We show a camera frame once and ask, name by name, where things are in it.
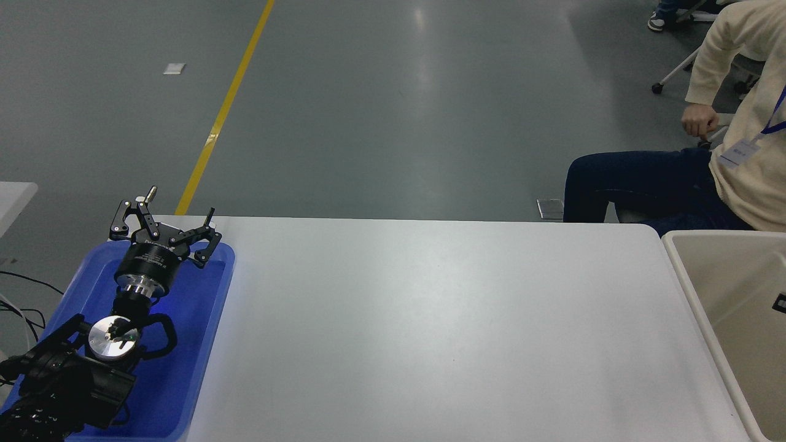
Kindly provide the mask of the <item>person's hand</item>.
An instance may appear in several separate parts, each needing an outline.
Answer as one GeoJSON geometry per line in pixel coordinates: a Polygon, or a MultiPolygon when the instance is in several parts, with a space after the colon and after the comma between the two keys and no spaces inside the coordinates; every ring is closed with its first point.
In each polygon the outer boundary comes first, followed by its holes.
{"type": "Polygon", "coordinates": [[[689,103],[683,112],[680,123],[685,134],[699,138],[703,142],[718,128],[720,115],[710,104],[689,103]]]}

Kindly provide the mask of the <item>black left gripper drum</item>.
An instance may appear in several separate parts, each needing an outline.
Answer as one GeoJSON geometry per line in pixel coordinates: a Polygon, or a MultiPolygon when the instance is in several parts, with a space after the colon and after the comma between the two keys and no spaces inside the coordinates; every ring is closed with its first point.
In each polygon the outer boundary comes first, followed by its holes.
{"type": "Polygon", "coordinates": [[[129,284],[132,277],[151,279],[161,289],[169,289],[174,283],[180,265],[185,258],[185,244],[163,244],[152,240],[146,230],[131,237],[130,248],[115,272],[117,285],[129,284]]]}

